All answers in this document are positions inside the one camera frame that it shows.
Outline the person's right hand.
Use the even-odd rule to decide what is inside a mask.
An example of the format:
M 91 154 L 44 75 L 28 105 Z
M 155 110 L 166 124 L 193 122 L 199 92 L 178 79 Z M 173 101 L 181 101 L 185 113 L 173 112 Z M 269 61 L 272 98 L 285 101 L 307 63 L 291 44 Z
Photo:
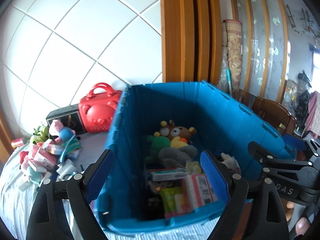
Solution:
M 286 208 L 287 211 L 285 216 L 289 225 L 289 229 L 291 233 L 293 233 L 293 237 L 295 238 L 299 235 L 304 235 L 311 225 L 308 217 L 303 214 L 305 211 L 305 206 L 288 201 Z

